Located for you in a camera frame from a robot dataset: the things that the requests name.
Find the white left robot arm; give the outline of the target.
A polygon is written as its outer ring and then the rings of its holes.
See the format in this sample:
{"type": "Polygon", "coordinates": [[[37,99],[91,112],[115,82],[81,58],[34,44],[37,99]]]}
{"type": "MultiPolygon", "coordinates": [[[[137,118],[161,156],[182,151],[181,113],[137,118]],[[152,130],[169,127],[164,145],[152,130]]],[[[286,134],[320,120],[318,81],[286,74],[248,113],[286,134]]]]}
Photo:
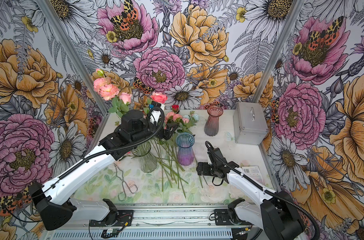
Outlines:
{"type": "Polygon", "coordinates": [[[130,110],[121,124],[76,164],[45,182],[34,183],[29,194],[48,231],[68,222],[95,221],[111,226],[118,222],[119,213],[112,201],[80,201],[73,193],[95,174],[120,160],[126,153],[149,141],[164,129],[164,106],[153,107],[147,115],[130,110]]]}

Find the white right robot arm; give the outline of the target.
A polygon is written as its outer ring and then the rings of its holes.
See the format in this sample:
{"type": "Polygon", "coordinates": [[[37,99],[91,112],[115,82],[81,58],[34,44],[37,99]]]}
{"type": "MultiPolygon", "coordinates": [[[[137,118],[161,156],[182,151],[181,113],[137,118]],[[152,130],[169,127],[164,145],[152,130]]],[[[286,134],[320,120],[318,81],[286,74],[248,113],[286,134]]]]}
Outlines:
{"type": "Polygon", "coordinates": [[[269,189],[253,180],[240,166],[228,162],[219,148],[205,142],[209,161],[199,162],[197,174],[220,179],[240,190],[251,201],[239,198],[226,210],[216,213],[220,224],[242,225],[249,223],[265,232],[270,240],[293,240],[304,230],[304,222],[290,197],[284,192],[269,189]]]}

